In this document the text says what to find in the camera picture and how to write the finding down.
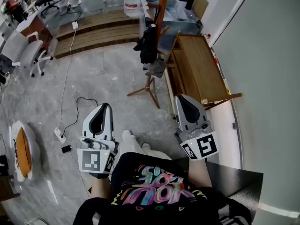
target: coat rack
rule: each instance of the coat rack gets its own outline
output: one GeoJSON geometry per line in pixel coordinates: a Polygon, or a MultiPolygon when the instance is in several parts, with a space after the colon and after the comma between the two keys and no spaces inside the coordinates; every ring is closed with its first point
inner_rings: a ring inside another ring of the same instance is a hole
{"type": "MultiPolygon", "coordinates": [[[[156,48],[158,48],[158,43],[159,43],[160,37],[161,37],[163,34],[165,34],[165,33],[168,31],[168,29],[169,29],[169,27],[166,27],[166,28],[160,33],[160,31],[161,31],[161,29],[162,29],[162,26],[163,26],[163,20],[164,20],[164,16],[165,16],[165,7],[166,7],[166,4],[167,4],[167,0],[159,0],[159,5],[152,4],[152,3],[148,3],[148,4],[147,4],[149,7],[153,7],[153,8],[156,8],[156,9],[160,9],[159,14],[158,14],[158,17],[157,17],[157,21],[156,21],[156,26],[157,26],[156,48]]],[[[154,18],[153,14],[151,14],[151,12],[150,12],[149,10],[148,10],[147,12],[148,12],[148,14],[150,15],[150,17],[151,17],[152,20],[153,20],[153,18],[154,18]]],[[[157,100],[155,99],[155,97],[153,96],[153,93],[152,93],[151,90],[150,90],[150,85],[151,85],[151,83],[153,82],[153,80],[154,80],[154,77],[152,77],[151,75],[148,75],[148,76],[147,76],[147,81],[146,81],[145,87],[143,87],[143,88],[141,88],[141,89],[139,89],[139,90],[133,91],[133,92],[131,92],[131,93],[128,93],[127,96],[129,97],[129,96],[134,95],[134,94],[136,94],[136,93],[138,93],[138,92],[146,91],[146,92],[148,92],[148,93],[150,94],[150,96],[151,96],[153,102],[155,103],[156,107],[159,109],[159,104],[158,104],[157,100]]]]}

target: white office chair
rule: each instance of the white office chair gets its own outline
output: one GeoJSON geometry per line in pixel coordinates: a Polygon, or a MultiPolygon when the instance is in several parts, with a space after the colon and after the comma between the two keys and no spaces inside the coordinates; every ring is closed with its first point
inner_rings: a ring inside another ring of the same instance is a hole
{"type": "Polygon", "coordinates": [[[0,34],[5,41],[8,40],[13,31],[14,29],[10,28],[10,24],[7,23],[7,21],[3,21],[3,23],[0,25],[0,34]]]}
{"type": "Polygon", "coordinates": [[[18,31],[13,31],[13,33],[7,39],[2,53],[4,56],[12,60],[12,65],[18,68],[29,68],[30,76],[34,77],[33,70],[37,68],[40,75],[44,75],[41,71],[40,62],[45,60],[52,60],[53,57],[43,57],[47,52],[43,50],[42,53],[37,58],[38,52],[43,46],[43,41],[38,39],[38,33],[33,32],[27,37],[19,33],[18,31]],[[35,36],[36,41],[29,42],[29,37],[35,36]]]}

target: wooden platform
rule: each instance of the wooden platform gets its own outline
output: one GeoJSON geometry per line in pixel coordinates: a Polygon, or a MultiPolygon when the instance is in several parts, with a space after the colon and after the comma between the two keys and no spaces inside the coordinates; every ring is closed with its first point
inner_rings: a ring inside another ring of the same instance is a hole
{"type": "MultiPolygon", "coordinates": [[[[80,19],[71,54],[97,47],[135,42],[139,38],[139,20],[131,19],[123,11],[113,11],[80,19]]],[[[74,30],[72,24],[61,27],[55,58],[68,56],[74,30]]]]}
{"type": "MultiPolygon", "coordinates": [[[[76,34],[79,35],[93,30],[138,23],[138,19],[127,17],[123,10],[112,11],[79,19],[76,34]]],[[[61,41],[72,37],[73,34],[72,23],[68,23],[60,27],[56,38],[58,41],[61,41]]]]}

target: orange pillow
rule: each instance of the orange pillow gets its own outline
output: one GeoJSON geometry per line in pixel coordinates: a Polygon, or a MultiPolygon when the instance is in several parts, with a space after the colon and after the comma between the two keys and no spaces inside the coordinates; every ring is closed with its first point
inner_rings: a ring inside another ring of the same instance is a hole
{"type": "Polygon", "coordinates": [[[19,130],[15,143],[16,143],[19,169],[21,170],[23,177],[26,178],[27,174],[31,170],[31,158],[30,158],[30,150],[27,143],[26,134],[23,128],[19,130]]]}

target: wooden table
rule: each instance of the wooden table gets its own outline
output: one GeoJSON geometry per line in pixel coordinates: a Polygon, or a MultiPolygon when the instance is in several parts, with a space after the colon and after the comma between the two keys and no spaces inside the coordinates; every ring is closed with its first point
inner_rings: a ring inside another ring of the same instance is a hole
{"type": "Polygon", "coordinates": [[[206,110],[243,94],[228,94],[220,69],[201,35],[179,34],[165,71],[170,97],[186,94],[206,110]]]}
{"type": "Polygon", "coordinates": [[[43,21],[38,17],[38,12],[35,12],[28,16],[26,20],[22,21],[17,26],[16,30],[22,33],[24,36],[28,36],[33,32],[37,32],[39,40],[43,41],[43,48],[48,50],[52,35],[45,27],[43,21]]]}

